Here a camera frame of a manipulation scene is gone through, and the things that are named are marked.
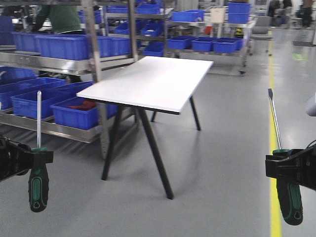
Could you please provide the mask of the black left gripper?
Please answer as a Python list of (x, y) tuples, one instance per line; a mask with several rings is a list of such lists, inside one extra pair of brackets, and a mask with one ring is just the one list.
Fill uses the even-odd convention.
[(53, 163), (53, 151), (32, 150), (26, 144), (15, 144), (0, 136), (0, 181), (15, 175), (24, 175), (29, 169), (42, 168)]

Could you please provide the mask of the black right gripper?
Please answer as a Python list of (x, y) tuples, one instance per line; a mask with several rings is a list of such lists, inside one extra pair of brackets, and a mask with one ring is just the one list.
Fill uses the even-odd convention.
[(292, 149), (285, 155), (267, 155), (266, 176), (283, 178), (311, 190), (316, 190), (316, 145)]

